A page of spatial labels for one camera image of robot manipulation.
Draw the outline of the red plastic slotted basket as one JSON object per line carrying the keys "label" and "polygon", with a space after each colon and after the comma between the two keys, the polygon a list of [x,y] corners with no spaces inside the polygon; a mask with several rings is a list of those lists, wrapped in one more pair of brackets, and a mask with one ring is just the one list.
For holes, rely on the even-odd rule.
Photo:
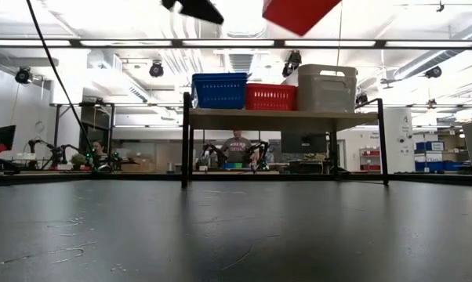
{"label": "red plastic slotted basket", "polygon": [[296,86],[248,83],[246,110],[296,110]]}
{"label": "red plastic slotted basket", "polygon": [[265,20],[304,36],[342,0],[263,0]]}

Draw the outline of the white pillar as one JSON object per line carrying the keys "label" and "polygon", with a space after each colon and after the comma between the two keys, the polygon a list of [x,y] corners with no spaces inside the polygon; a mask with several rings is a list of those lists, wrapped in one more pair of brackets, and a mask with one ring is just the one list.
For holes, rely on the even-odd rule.
{"label": "white pillar", "polygon": [[415,161],[411,109],[388,107],[383,109],[383,115],[388,173],[413,172]]}

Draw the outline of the blue plastic slotted basket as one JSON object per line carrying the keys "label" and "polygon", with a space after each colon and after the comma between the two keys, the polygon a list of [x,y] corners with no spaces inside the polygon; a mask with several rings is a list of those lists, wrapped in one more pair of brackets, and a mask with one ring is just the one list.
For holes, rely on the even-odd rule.
{"label": "blue plastic slotted basket", "polygon": [[241,110],[245,107],[246,73],[193,74],[194,107]]}

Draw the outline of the black monitor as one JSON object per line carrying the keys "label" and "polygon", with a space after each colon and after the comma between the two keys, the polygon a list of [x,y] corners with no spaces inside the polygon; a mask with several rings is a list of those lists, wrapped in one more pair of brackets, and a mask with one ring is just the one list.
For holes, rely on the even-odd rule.
{"label": "black monitor", "polygon": [[325,134],[283,132],[281,152],[284,154],[323,154],[327,152]]}
{"label": "black monitor", "polygon": [[16,126],[0,127],[0,153],[11,151],[16,133]]}

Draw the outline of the person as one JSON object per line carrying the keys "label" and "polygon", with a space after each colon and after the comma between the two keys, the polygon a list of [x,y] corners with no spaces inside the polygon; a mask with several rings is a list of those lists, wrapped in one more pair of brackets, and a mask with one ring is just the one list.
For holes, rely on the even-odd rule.
{"label": "person", "polygon": [[242,136],[241,131],[234,130],[233,136],[224,142],[220,150],[226,155],[227,163],[241,163],[243,167],[248,167],[250,162],[245,155],[251,145],[251,142]]}
{"label": "person", "polygon": [[103,162],[107,160],[107,153],[105,151],[105,147],[102,142],[95,141],[93,142],[93,160],[98,162]]}

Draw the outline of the black metal shelf frame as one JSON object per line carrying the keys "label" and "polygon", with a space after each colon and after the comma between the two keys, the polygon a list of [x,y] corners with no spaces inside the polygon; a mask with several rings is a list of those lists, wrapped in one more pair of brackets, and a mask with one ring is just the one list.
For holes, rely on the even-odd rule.
{"label": "black metal shelf frame", "polygon": [[[371,103],[377,104],[378,130],[379,130],[379,148],[381,156],[381,174],[375,175],[372,178],[376,181],[382,182],[385,186],[389,184],[389,173],[387,171],[387,152],[386,140],[384,130],[384,115],[383,115],[383,100],[380,98],[369,100],[357,106],[361,108],[368,106]],[[191,95],[188,92],[183,94],[183,122],[182,122],[182,161],[181,161],[181,187],[186,188],[188,183],[193,180],[207,180],[207,176],[195,175],[193,173],[193,150],[194,150],[194,131],[188,124],[186,112],[193,110],[191,104]],[[339,166],[337,164],[337,133],[326,132],[329,135],[330,142],[330,159],[332,160],[333,170],[328,175],[276,175],[277,181],[341,181],[341,180],[355,180],[355,176],[341,175],[339,173]]]}

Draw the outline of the black background rig frame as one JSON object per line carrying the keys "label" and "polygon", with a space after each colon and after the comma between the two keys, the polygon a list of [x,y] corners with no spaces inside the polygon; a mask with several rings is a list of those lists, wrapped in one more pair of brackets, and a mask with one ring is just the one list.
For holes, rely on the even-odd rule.
{"label": "black background rig frame", "polygon": [[51,103],[55,108],[53,145],[70,144],[85,149],[96,141],[103,142],[105,152],[111,154],[116,106],[114,103],[80,102]]}

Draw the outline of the overhead light bar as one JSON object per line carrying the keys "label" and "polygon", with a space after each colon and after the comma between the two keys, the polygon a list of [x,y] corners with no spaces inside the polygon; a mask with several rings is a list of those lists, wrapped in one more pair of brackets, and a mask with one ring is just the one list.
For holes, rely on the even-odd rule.
{"label": "overhead light bar", "polygon": [[0,48],[472,50],[471,40],[0,38]]}

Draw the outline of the rack with blue bins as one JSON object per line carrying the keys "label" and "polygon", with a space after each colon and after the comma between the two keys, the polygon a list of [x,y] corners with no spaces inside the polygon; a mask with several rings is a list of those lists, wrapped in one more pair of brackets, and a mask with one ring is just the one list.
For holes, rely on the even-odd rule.
{"label": "rack with blue bins", "polygon": [[414,138],[414,161],[417,172],[459,172],[469,161],[464,134],[417,134]]}

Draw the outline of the ceiling ventilation duct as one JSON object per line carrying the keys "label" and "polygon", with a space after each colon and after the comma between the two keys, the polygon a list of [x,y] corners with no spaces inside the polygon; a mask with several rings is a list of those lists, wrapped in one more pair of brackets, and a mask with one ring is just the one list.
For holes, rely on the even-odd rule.
{"label": "ceiling ventilation duct", "polygon": [[[452,40],[472,40],[472,25],[453,35]],[[405,80],[417,74],[421,74],[459,55],[461,52],[464,52],[464,49],[431,50],[425,52],[422,56],[398,68],[393,73],[393,79],[395,81]]]}

